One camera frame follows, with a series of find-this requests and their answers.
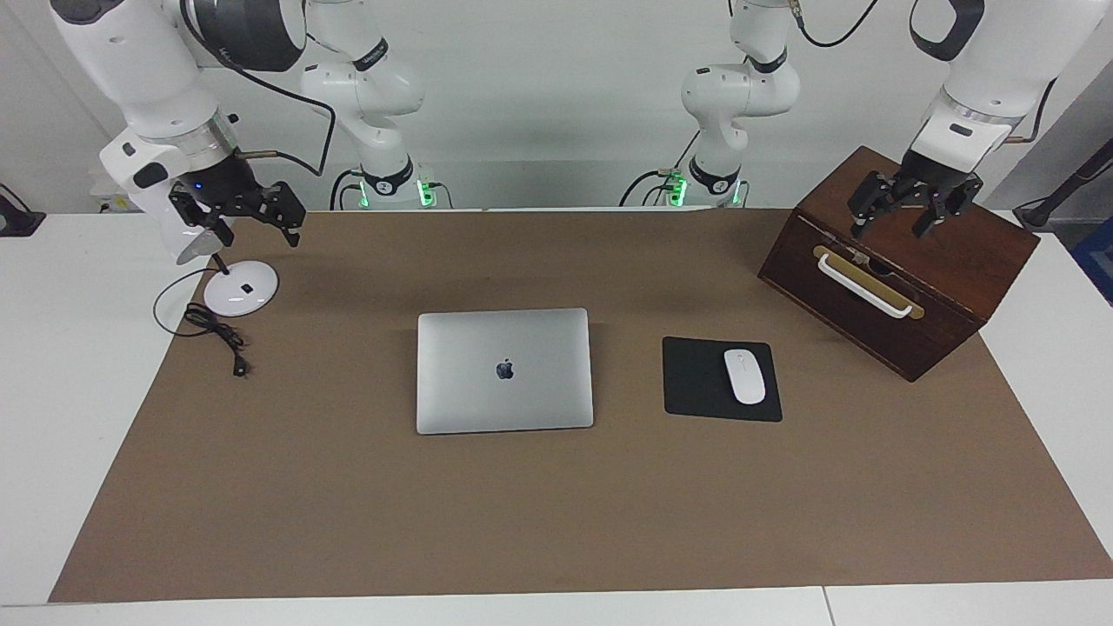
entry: black cable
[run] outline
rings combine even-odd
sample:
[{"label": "black cable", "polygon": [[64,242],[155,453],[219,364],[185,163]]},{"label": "black cable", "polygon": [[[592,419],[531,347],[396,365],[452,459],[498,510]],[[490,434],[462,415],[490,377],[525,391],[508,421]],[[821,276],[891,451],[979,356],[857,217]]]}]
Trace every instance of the black cable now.
[{"label": "black cable", "polygon": [[190,272],[185,276],[181,276],[180,278],[174,281],[169,285],[166,285],[166,287],[161,292],[159,292],[157,296],[155,296],[155,303],[150,305],[150,314],[155,317],[155,323],[158,324],[158,327],[162,329],[164,331],[170,333],[174,336],[180,336],[186,339],[207,335],[207,334],[215,334],[219,336],[224,341],[224,343],[228,345],[228,349],[232,350],[232,354],[235,358],[233,361],[232,374],[239,378],[246,376],[247,372],[250,371],[252,365],[250,363],[247,362],[246,359],[244,359],[240,352],[244,350],[244,346],[246,346],[247,343],[244,341],[242,336],[239,336],[239,333],[236,332],[236,329],[221,322],[219,316],[217,316],[217,314],[214,313],[213,310],[209,309],[208,306],[205,306],[199,302],[190,302],[189,304],[186,305],[186,312],[183,315],[183,319],[186,322],[189,322],[190,324],[197,326],[198,329],[201,329],[195,333],[179,333],[175,330],[167,327],[167,325],[164,324],[162,321],[158,319],[158,303],[162,300],[162,296],[166,295],[166,292],[177,286],[183,281],[196,276],[197,274],[204,274],[206,272],[216,273],[218,272],[218,270],[214,270],[213,267],[203,267],[200,270]]},{"label": "black cable", "polygon": [[1043,121],[1043,109],[1047,106],[1047,98],[1051,97],[1051,90],[1055,88],[1056,80],[1058,79],[1054,78],[1047,84],[1047,88],[1044,89],[1043,97],[1040,98],[1040,107],[1036,108],[1036,117],[1032,120],[1032,135],[1030,137],[1017,139],[1009,137],[1009,140],[1006,141],[1007,144],[1031,144],[1036,140],[1036,137],[1040,135],[1040,123]]},{"label": "black cable", "polygon": [[363,187],[361,187],[359,185],[348,185],[343,189],[341,189],[341,211],[344,211],[344,192],[351,192],[352,189],[355,189],[357,192],[363,192]]},{"label": "black cable", "polygon": [[622,194],[622,199],[619,200],[619,206],[626,206],[626,200],[627,200],[627,198],[630,197],[630,194],[633,193],[634,188],[637,188],[638,185],[641,185],[642,180],[646,180],[648,178],[652,178],[653,176],[662,176],[662,175],[661,175],[660,172],[658,172],[656,169],[650,169],[649,172],[647,172],[647,173],[642,174],[641,176],[634,178],[633,183],[630,183],[630,186],[627,187],[626,193]]},{"label": "black cable", "polygon": [[196,39],[197,42],[200,43],[201,47],[205,48],[206,51],[208,51],[208,53],[213,55],[213,57],[220,65],[223,65],[224,67],[230,69],[232,71],[238,74],[239,76],[246,78],[247,80],[250,80],[252,82],[254,82],[254,84],[256,84],[256,85],[258,85],[260,87],[269,89],[269,90],[272,90],[272,91],[274,91],[276,94],[280,94],[283,96],[286,96],[287,98],[293,98],[293,99],[298,100],[301,102],[305,102],[305,104],[308,104],[308,105],[321,107],[321,108],[325,109],[326,111],[328,111],[328,131],[325,134],[325,145],[321,149],[321,165],[318,165],[316,168],[313,168],[313,167],[309,166],[309,164],[305,163],[304,160],[302,160],[299,158],[292,157],[292,156],[289,156],[289,155],[287,155],[285,153],[275,153],[275,156],[277,156],[278,158],[285,158],[287,160],[292,160],[292,162],[301,165],[302,167],[306,168],[307,170],[309,170],[309,173],[312,173],[314,176],[323,176],[325,174],[325,163],[328,162],[328,148],[333,144],[333,131],[336,130],[336,109],[334,109],[333,107],[328,106],[325,102],[322,102],[321,100],[314,100],[313,98],[307,98],[307,97],[305,97],[305,96],[303,96],[301,94],[295,94],[293,91],[288,91],[286,89],[283,89],[282,87],[278,87],[277,85],[272,85],[270,82],[267,82],[266,80],[263,80],[262,78],[258,78],[258,77],[256,77],[256,76],[254,76],[252,74],[248,74],[247,70],[245,70],[243,68],[243,66],[240,66],[239,63],[237,63],[237,62],[233,61],[232,59],[225,57],[219,50],[214,49],[208,43],[208,41],[205,41],[205,39],[201,37],[201,35],[199,32],[197,32],[197,27],[195,27],[194,26],[194,21],[191,19],[189,19],[189,10],[186,7],[186,1],[187,0],[178,0],[178,9],[181,11],[181,21],[183,21],[183,23],[186,25],[186,28],[189,30],[189,33],[193,35],[194,39]]},{"label": "black cable", "polygon": [[[653,192],[658,192],[658,196],[657,197],[660,198],[661,197],[660,192],[667,192],[668,189],[669,189],[668,185],[658,185],[658,186],[653,187],[652,189],[646,192],[646,197],[641,198],[641,206],[646,206],[646,203],[649,202],[649,196],[653,195]],[[659,199],[653,200],[653,206],[657,206],[658,202],[660,202],[660,200]]]},{"label": "black cable", "polygon": [[811,35],[808,33],[808,29],[804,27],[804,13],[802,13],[802,11],[800,11],[799,13],[797,13],[797,12],[794,11],[792,14],[794,14],[794,17],[796,17],[796,26],[800,29],[800,35],[802,35],[804,38],[808,40],[808,43],[811,43],[812,46],[815,46],[817,48],[834,48],[834,47],[838,46],[839,43],[843,43],[844,41],[846,41],[847,39],[849,39],[850,36],[854,35],[855,31],[858,30],[858,27],[861,26],[861,22],[866,21],[866,18],[869,17],[869,13],[874,10],[874,7],[876,7],[876,6],[877,6],[877,0],[871,0],[869,2],[869,6],[866,7],[866,10],[861,13],[861,17],[858,18],[858,21],[854,22],[854,26],[850,27],[850,30],[846,31],[846,35],[844,35],[843,37],[839,37],[835,41],[816,41],[811,37]]},{"label": "black cable", "polygon": [[0,183],[0,189],[3,189],[9,196],[12,197],[12,199],[18,202],[20,206],[23,207],[24,213],[31,213],[31,207],[27,206],[27,203],[23,202],[23,198],[19,197],[19,194],[17,194],[16,192],[12,192],[11,187],[4,185],[3,183]]},{"label": "black cable", "polygon": [[[692,146],[696,145],[696,139],[698,139],[698,138],[699,138],[699,130],[697,130],[696,134],[692,135],[692,138],[688,141],[688,145],[684,146],[684,151],[680,153],[680,158],[678,158],[677,163],[674,163],[672,165],[672,169],[677,169],[677,168],[680,167],[680,164],[683,163],[684,157],[688,156],[688,150],[692,149]],[[658,192],[657,197],[653,198],[653,206],[657,206],[658,204],[660,204],[660,202],[661,202],[661,194],[663,192]]]},{"label": "black cable", "polygon": [[452,192],[449,190],[449,186],[444,183],[430,183],[430,187],[440,187],[444,189],[444,194],[449,196],[449,208],[456,208],[456,205],[452,203]]},{"label": "black cable", "polygon": [[336,196],[341,193],[341,185],[344,179],[348,176],[358,176],[359,170],[357,169],[345,169],[341,172],[341,175],[336,177],[336,182],[333,183],[333,193],[328,196],[328,211],[336,211]]}]

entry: closed laptop lid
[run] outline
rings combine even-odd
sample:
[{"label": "closed laptop lid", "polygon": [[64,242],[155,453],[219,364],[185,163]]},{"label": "closed laptop lid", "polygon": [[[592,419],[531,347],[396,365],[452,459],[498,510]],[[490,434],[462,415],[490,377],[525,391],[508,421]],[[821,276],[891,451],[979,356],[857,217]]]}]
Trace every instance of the closed laptop lid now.
[{"label": "closed laptop lid", "polygon": [[592,421],[585,310],[417,319],[417,432],[585,428]]}]

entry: white lamp base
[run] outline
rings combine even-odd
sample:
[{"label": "white lamp base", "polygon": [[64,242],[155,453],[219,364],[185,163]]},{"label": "white lamp base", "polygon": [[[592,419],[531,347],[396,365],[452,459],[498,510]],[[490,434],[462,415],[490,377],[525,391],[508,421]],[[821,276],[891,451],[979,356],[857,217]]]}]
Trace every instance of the white lamp base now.
[{"label": "white lamp base", "polygon": [[240,261],[218,273],[205,286],[205,305],[221,317],[255,313],[278,291],[278,274],[260,261]]}]

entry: box handle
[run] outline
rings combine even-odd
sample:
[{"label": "box handle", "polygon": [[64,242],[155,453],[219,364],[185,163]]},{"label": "box handle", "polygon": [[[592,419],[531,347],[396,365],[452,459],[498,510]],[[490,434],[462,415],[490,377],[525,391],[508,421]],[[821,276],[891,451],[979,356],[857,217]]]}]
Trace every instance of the box handle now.
[{"label": "box handle", "polygon": [[827,250],[816,246],[811,251],[819,260],[819,271],[836,283],[850,290],[866,302],[879,309],[895,320],[919,320],[924,317],[924,309],[898,292],[856,267],[849,261]]}]

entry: table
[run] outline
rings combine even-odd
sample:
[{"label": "table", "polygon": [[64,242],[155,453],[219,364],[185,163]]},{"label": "table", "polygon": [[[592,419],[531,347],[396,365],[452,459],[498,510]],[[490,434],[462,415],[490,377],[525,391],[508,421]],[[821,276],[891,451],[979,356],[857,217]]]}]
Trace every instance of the table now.
[{"label": "table", "polygon": [[[1106,549],[1113,547],[1113,310],[1050,236],[983,338]],[[169,335],[155,293],[187,268],[144,216],[52,216],[0,246],[0,604],[46,600]],[[126,288],[100,288],[124,273]],[[166,300],[173,317],[189,287]],[[62,393],[59,389],[68,390]],[[1107,624],[1113,581],[441,598],[223,600],[0,609],[3,624]]]}]

